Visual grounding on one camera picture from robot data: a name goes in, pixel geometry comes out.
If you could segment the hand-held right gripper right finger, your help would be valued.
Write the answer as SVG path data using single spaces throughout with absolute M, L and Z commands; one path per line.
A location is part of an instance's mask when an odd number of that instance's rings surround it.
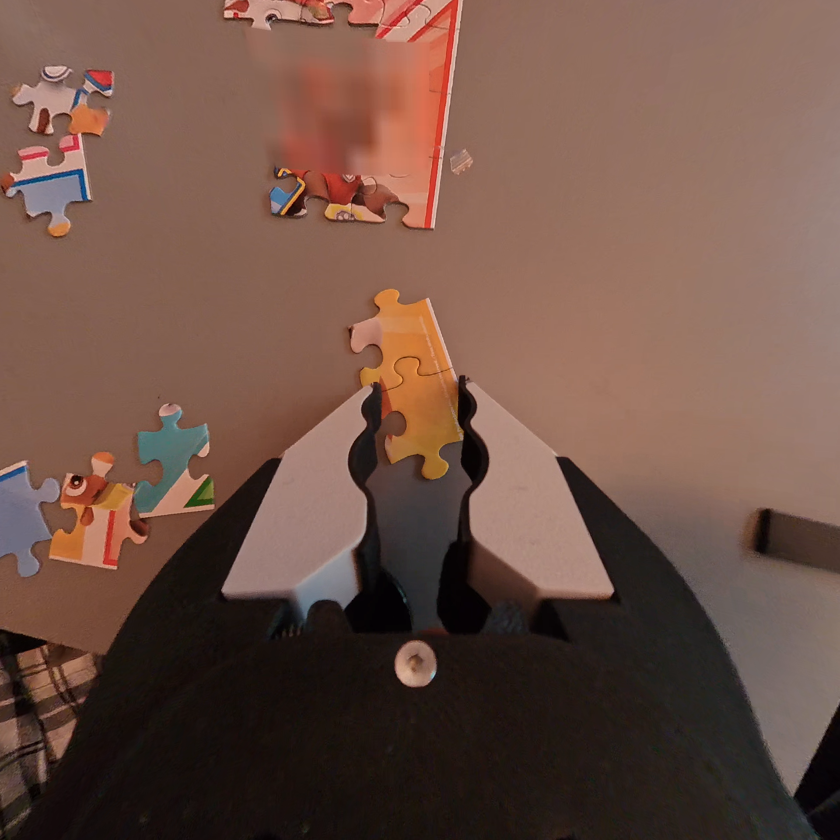
M 511 604 L 526 627 L 543 604 L 601 602 L 615 587 L 559 457 L 466 376 L 458 379 L 460 465 L 469 483 L 437 591 L 450 634 L 477 634 Z

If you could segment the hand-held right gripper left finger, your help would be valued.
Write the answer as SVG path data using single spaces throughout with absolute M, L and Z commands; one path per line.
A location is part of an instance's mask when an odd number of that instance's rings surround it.
M 222 586 L 228 601 L 278 599 L 305 619 L 316 602 L 372 596 L 382 566 L 375 502 L 382 389 L 363 386 L 280 457 Z

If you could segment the blue edge puzzle piece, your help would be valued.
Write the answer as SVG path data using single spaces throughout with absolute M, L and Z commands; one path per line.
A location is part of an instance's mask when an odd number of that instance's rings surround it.
M 30 483 L 28 461 L 21 460 L 1 470 L 1 556 L 13 555 L 17 573 L 28 578 L 39 572 L 32 547 L 51 538 L 40 505 L 55 502 L 60 484 L 47 478 L 39 488 Z

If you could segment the blue white red-striped puzzle piece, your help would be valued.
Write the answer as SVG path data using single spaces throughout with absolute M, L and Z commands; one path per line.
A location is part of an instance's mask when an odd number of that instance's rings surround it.
M 49 149 L 33 145 L 17 150 L 21 163 L 18 172 L 2 176 L 2 191 L 7 197 L 21 194 L 29 217 L 49 214 L 47 232 L 54 238 L 66 236 L 71 227 L 67 205 L 91 200 L 87 158 L 82 135 L 69 133 L 59 141 L 62 162 L 49 164 Z

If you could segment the grey desk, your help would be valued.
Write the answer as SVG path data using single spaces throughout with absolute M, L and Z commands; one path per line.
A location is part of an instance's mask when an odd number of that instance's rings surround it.
M 270 89 L 371 31 L 254 33 L 222 2 L 2 2 L 9 88 L 115 75 L 68 236 L 2 196 L 2 466 L 115 456 L 163 403 L 228 498 L 359 384 L 349 326 L 429 297 L 457 372 L 583 469 L 729 646 L 784 782 L 838 702 L 838 576 L 748 549 L 838 523 L 838 2 L 464 2 L 433 231 L 273 217 Z M 449 157 L 467 149 L 471 168 Z

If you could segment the red fire dog puzzle section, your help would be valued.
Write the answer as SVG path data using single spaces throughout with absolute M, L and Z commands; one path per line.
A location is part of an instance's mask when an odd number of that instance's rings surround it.
M 304 177 L 307 199 L 328 202 L 326 218 L 377 224 L 385 208 L 406 208 L 404 226 L 433 229 L 443 172 L 449 97 L 453 86 L 462 2 L 460 1 L 340 1 L 340 2 L 225 2 L 227 19 L 248 20 L 257 30 L 270 30 L 279 21 L 331 25 L 333 6 L 350 7 L 349 24 L 375 26 L 376 39 L 429 49 L 430 153 L 428 166 L 418 175 L 318 174 L 293 170 Z

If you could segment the plaid clothing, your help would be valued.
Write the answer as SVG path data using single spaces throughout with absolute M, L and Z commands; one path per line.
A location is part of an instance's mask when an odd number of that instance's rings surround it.
M 1 838 L 22 830 L 67 750 L 102 657 L 1 632 Z

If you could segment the grey bar black end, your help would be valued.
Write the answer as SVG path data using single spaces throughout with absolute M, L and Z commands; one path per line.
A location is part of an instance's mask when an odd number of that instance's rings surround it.
M 748 539 L 751 551 L 791 564 L 839 573 L 839 526 L 764 508 Z

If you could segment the teal puzzle piece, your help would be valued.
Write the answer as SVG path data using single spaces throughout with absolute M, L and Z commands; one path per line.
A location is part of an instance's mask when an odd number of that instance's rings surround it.
M 214 480 L 209 475 L 193 478 L 188 468 L 191 458 L 205 457 L 209 452 L 206 424 L 182 428 L 180 406 L 167 403 L 159 410 L 161 429 L 137 435 L 138 455 L 144 465 L 161 463 L 162 476 L 156 484 L 139 482 L 134 503 L 143 518 L 169 516 L 191 511 L 213 510 Z

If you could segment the yellow puzzle piece pale knob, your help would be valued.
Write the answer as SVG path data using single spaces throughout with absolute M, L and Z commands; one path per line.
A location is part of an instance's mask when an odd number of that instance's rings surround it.
M 384 389 L 401 385 L 403 378 L 395 365 L 405 358 L 418 360 L 419 375 L 453 369 L 431 301 L 426 298 L 403 304 L 399 297 L 395 289 L 379 292 L 374 297 L 377 315 L 350 326 L 350 347 L 354 353 L 371 345 L 381 352 L 378 367 L 364 367 L 360 372 L 362 385 L 379 382 Z

